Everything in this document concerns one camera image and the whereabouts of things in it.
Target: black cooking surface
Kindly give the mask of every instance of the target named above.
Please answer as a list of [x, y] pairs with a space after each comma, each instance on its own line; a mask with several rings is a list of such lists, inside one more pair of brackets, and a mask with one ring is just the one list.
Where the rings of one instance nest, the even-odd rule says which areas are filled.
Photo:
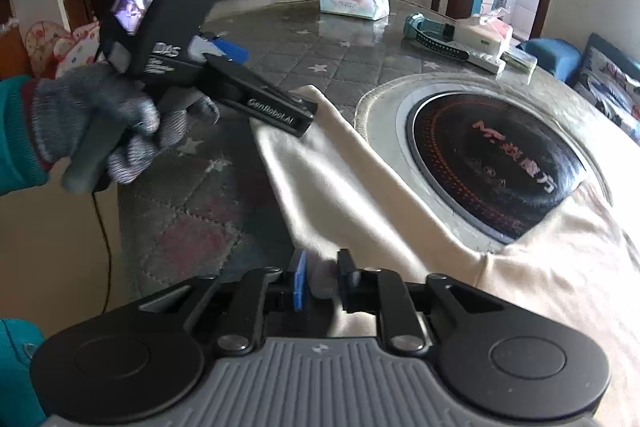
[[490, 96], [449, 93], [423, 100], [410, 115], [407, 136], [436, 192], [503, 243], [536, 226], [586, 177], [558, 134]]

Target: patterned cushion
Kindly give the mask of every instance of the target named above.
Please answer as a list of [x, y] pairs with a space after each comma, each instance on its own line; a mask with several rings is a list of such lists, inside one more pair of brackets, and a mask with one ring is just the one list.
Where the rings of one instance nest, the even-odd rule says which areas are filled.
[[574, 89], [640, 144], [640, 82], [591, 47], [584, 54]]

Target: gray knit glove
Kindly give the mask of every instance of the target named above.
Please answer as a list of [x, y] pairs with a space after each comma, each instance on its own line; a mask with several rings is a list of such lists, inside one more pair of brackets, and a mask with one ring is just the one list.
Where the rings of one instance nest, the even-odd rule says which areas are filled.
[[[216, 123], [218, 108], [203, 96], [194, 107]], [[73, 156], [96, 110], [126, 122], [134, 131], [125, 146], [108, 158], [111, 179], [129, 184], [158, 153], [177, 144], [187, 131], [187, 112], [158, 113], [153, 101], [119, 76], [107, 63], [82, 66], [57, 80], [40, 80], [34, 88], [31, 128], [41, 158], [54, 164]]]

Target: beige towel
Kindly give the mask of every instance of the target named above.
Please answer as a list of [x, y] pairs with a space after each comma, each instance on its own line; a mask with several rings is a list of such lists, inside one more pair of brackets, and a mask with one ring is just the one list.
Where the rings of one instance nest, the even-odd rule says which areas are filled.
[[[538, 227], [501, 255], [464, 247], [314, 87], [319, 103], [302, 139], [252, 121], [292, 240], [312, 255], [316, 296], [335, 294], [339, 248], [360, 267], [381, 266], [406, 281], [442, 272], [588, 335], [602, 346], [613, 379], [596, 418], [640, 427], [640, 257], [596, 190], [582, 184]], [[370, 331], [344, 315], [335, 333]]]

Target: teal sleeve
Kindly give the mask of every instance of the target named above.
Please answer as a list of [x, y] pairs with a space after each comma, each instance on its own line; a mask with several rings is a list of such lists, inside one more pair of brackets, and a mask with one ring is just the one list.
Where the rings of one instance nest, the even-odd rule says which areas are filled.
[[29, 366], [42, 343], [40, 330], [27, 321], [0, 319], [0, 426], [38, 427], [46, 420]]
[[29, 140], [20, 98], [20, 87], [28, 80], [16, 76], [0, 82], [0, 195], [47, 182]]

